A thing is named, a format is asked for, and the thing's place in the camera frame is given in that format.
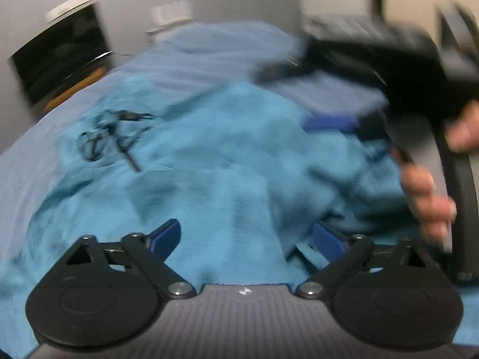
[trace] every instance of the black screen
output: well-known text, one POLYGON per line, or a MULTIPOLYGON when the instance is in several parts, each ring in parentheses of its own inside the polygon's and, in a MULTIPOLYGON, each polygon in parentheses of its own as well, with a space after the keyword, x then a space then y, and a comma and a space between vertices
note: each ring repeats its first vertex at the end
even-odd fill
POLYGON ((11 59, 29 101, 35 104, 108 51, 92 4, 42 32, 11 59))

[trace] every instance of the teal fabric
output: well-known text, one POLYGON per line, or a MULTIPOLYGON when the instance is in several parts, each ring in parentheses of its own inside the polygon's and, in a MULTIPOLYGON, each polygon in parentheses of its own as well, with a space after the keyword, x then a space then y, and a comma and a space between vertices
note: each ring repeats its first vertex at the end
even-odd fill
POLYGON ((0 265, 6 352, 22 356, 35 347, 23 310, 27 295, 84 234, 117 241, 177 218, 182 239, 166 262, 197 289, 205 283, 294 287, 308 270, 289 256, 315 220, 368 233, 411 220, 382 142, 309 135, 301 128, 308 111, 244 82, 164 104, 148 80, 134 76, 62 136, 65 175, 34 214, 20 255, 0 265), (97 162, 78 150, 78 136, 97 116, 120 109, 155 115, 121 122, 123 135, 151 127, 131 150, 140 173, 113 145, 97 162))

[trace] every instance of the human hand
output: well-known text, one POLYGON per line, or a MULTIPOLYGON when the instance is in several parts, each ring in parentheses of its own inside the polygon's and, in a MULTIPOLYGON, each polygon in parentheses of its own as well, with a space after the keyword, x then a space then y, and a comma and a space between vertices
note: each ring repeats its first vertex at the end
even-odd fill
MULTIPOLYGON (((467 152, 479 148, 479 102, 469 102, 459 119, 446 131, 451 151, 467 152)), ((413 214, 421 222, 422 237, 430 243, 440 243, 447 236, 447 226, 453 223, 457 210, 448 196, 434 194, 434 180, 427 168, 406 163, 397 149, 392 156, 401 167, 401 186, 408 195, 413 214)))

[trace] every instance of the white logo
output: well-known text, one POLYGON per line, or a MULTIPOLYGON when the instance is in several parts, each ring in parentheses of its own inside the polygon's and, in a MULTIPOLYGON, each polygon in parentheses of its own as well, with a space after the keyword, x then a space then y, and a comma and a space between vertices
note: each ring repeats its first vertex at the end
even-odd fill
POLYGON ((253 290, 251 290, 249 287, 243 287, 243 289, 239 290, 238 293, 241 295, 247 296, 253 293, 253 290))

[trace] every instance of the bed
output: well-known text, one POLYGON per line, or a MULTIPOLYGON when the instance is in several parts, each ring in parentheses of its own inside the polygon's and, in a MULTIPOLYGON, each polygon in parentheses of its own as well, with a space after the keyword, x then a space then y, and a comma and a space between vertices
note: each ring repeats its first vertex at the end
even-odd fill
MULTIPOLYGON (((114 69, 52 110, 0 156, 0 258, 18 253, 32 214, 63 175, 59 135, 117 82, 142 74, 168 103, 175 103, 219 83, 250 81, 264 63, 298 54, 302 47, 301 40, 261 22, 197 25, 114 69)), ((320 72, 267 88, 317 112, 363 114, 386 101, 376 90, 320 72)), ((471 313, 465 318, 469 331, 478 322, 475 317, 471 313)), ((459 342, 474 343, 470 332, 459 342)))

